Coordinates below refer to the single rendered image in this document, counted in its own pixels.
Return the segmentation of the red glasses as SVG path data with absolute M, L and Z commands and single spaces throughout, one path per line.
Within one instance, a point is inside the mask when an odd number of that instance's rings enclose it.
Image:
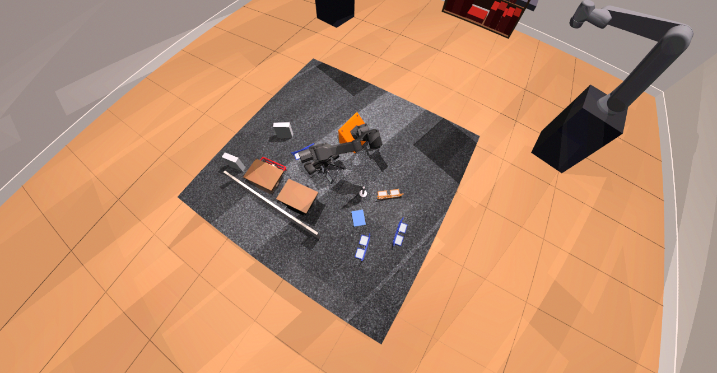
M 262 157 L 262 159 L 264 159 L 267 163 L 270 163 L 270 164 L 272 164 L 272 165 L 273 165 L 274 163 L 276 163 L 276 162 L 274 162 L 274 161 L 272 161 L 272 160 L 269 160 L 269 159 L 267 159 L 267 158 L 264 158 L 264 157 Z M 261 160 L 262 160 L 262 159 L 261 159 Z M 287 170 L 286 170 L 286 167 L 285 167 L 284 165 L 280 165 L 279 163 L 276 163 L 275 165 L 276 165 L 278 168 L 287 171 Z

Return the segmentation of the blue flat square plate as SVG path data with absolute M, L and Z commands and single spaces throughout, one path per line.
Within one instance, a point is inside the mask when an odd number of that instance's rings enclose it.
M 353 211 L 353 212 L 352 212 L 352 219 L 353 219 L 353 225 L 354 225 L 354 227 L 355 227 L 355 226 L 366 225 L 363 210 Z

